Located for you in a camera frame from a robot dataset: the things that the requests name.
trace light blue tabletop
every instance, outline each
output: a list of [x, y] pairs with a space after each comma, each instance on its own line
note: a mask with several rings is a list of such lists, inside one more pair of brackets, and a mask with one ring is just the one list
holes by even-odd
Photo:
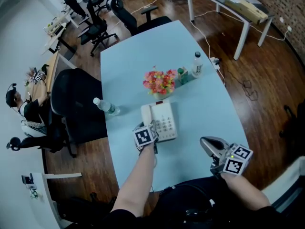
[[132, 130], [142, 121], [141, 106], [156, 102], [142, 82], [144, 74], [186, 67], [195, 52], [203, 58], [200, 78], [175, 89], [169, 97], [178, 137], [157, 144], [157, 166], [152, 187], [163, 190], [187, 180], [212, 175], [210, 158], [200, 146], [202, 136], [221, 137], [248, 147], [231, 98], [201, 47], [181, 24], [174, 21], [126, 39], [101, 52], [103, 98], [120, 106], [122, 114], [106, 116], [115, 174], [121, 187], [139, 152]]

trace chair armrest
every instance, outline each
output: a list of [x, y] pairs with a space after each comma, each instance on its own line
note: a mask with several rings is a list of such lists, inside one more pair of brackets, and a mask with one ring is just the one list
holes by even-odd
[[146, 9], [143, 9], [141, 14], [145, 14], [146, 13], [146, 20], [147, 22], [151, 21], [151, 11], [153, 10], [156, 10], [158, 8], [158, 6], [156, 5], [153, 5], [153, 6], [150, 6]]
[[81, 37], [83, 34], [85, 34], [90, 27], [87, 27], [86, 29], [84, 29], [77, 37]]
[[81, 22], [80, 22], [80, 25], [83, 24], [85, 21], [87, 21], [89, 19], [89, 17], [83, 19]]

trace bottle cap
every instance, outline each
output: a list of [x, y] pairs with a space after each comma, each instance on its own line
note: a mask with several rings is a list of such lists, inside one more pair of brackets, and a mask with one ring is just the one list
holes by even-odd
[[93, 100], [93, 103], [94, 104], [96, 104], [96, 105], [98, 105], [99, 104], [99, 102], [100, 102], [100, 100], [96, 97], [96, 98], [94, 98], [94, 100]]
[[184, 72], [184, 69], [183, 69], [183, 68], [179, 68], [179, 69], [178, 69], [178, 74], [183, 74], [183, 72]]

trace brick wall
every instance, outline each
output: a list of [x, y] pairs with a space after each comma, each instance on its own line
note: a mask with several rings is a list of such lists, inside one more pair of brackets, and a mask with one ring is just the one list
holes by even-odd
[[275, 14], [273, 24], [284, 34], [292, 27], [287, 39], [305, 62], [305, 0], [259, 0]]

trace cardboard box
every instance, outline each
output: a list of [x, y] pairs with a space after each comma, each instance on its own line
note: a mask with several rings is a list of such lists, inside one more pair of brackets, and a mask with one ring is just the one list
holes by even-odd
[[255, 24], [262, 23], [268, 19], [268, 15], [246, 0], [225, 0], [224, 3]]

